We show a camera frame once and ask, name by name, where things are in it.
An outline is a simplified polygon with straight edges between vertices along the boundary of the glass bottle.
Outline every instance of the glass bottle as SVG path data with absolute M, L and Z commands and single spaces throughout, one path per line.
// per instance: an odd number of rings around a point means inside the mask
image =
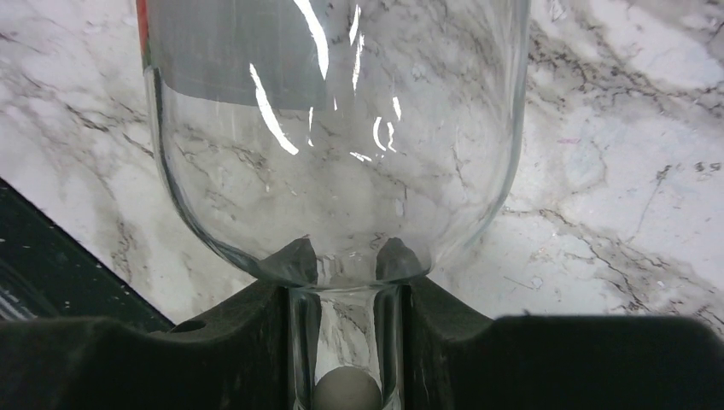
M 176 209 L 231 264 L 289 287 L 291 408 L 332 408 L 317 388 L 344 380 L 368 399 L 355 405 L 403 408 L 399 285 L 465 252 L 505 200 L 528 8 L 137 0 Z

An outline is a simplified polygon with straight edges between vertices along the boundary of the white marble countertop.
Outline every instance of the white marble countertop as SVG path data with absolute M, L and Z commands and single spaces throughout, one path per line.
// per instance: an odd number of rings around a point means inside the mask
M 0 176 L 174 321 L 253 279 L 163 190 L 132 0 L 4 0 Z M 693 314 L 724 334 L 724 6 L 534 0 L 504 211 L 433 280 L 478 311 Z

